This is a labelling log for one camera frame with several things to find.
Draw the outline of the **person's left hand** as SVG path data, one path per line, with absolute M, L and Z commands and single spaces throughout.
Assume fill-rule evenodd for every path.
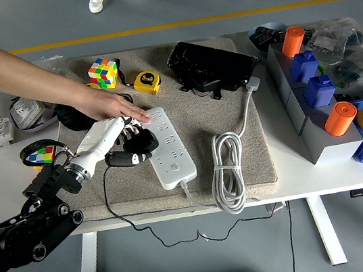
M 150 122 L 148 113 L 122 96 L 89 88 L 82 96 L 76 109 L 95 120 L 129 116 L 140 122 Z

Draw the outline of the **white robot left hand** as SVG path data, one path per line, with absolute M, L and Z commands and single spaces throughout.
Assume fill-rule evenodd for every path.
M 114 146 L 124 128 L 142 128 L 141 122 L 132 117 L 117 117 L 94 123 L 87 135 L 80 142 L 77 156 L 71 159 L 72 168 L 83 173 L 87 179 L 95 173 L 96 164 L 104 160 L 105 155 Z

